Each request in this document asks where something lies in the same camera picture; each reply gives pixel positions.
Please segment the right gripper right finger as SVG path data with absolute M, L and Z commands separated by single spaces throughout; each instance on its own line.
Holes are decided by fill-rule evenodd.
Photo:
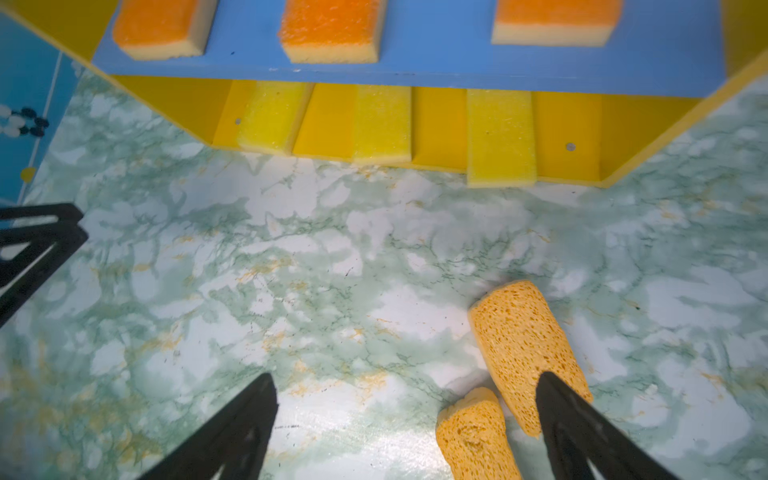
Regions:
M 536 405 L 556 479 L 592 479 L 594 470 L 612 480 L 675 480 L 555 373 L 545 371 Z

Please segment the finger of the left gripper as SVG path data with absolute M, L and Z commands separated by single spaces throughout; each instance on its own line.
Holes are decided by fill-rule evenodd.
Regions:
M 1 221 L 52 217 L 48 223 L 1 228 L 1 246 L 18 252 L 1 259 L 1 323 L 19 308 L 88 239 L 79 225 L 82 211 L 72 203 L 1 209 Z

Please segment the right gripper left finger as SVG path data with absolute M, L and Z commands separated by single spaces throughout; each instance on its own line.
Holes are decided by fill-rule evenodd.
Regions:
M 277 390 L 263 373 L 144 479 L 257 479 L 278 412 Z

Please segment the orange sponge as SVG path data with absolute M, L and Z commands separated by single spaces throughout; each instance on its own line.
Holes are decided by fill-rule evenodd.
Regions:
M 217 8 L 217 0 L 122 1 L 112 39 L 136 61 L 202 56 Z
M 491 43 L 603 47 L 622 10 L 621 0 L 502 0 L 496 4 Z
M 294 64 L 376 63 L 386 10 L 381 0 L 288 1 L 279 41 Z

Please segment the yellow sponge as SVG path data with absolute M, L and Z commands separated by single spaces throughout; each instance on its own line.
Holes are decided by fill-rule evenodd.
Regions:
M 257 81 L 241 117 L 236 141 L 249 152 L 290 156 L 315 84 Z
M 467 185 L 526 187 L 538 178 L 533 97 L 528 91 L 467 91 Z
M 386 165 L 412 161 L 412 89 L 357 85 L 352 159 Z

